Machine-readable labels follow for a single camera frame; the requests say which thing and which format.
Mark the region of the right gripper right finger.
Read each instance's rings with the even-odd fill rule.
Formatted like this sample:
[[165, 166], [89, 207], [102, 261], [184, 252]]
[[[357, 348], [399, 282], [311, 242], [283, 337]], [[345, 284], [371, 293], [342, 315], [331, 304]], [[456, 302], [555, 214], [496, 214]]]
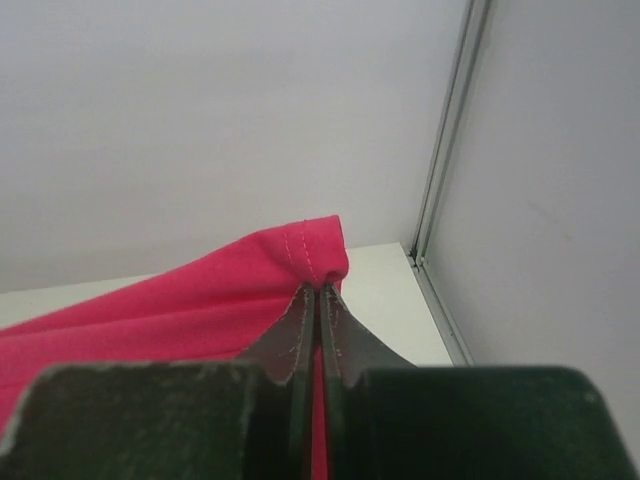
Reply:
[[634, 479], [606, 403], [559, 366], [418, 367], [318, 296], [332, 479]]

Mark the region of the pink t shirt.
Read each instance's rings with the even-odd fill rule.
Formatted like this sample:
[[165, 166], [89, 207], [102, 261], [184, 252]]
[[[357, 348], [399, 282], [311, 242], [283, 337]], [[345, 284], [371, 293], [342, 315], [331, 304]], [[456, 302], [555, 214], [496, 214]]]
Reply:
[[[285, 312], [299, 287], [340, 282], [338, 217], [250, 234], [201, 259], [8, 327], [1, 333], [1, 440], [25, 390], [61, 364], [229, 361]], [[327, 475], [320, 347], [315, 340], [312, 475]]]

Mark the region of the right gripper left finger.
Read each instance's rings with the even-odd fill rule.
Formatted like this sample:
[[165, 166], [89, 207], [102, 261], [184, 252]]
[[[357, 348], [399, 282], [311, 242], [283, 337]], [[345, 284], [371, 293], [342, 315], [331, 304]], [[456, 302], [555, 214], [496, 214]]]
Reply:
[[308, 479], [315, 292], [229, 361], [61, 364], [22, 394], [5, 479]]

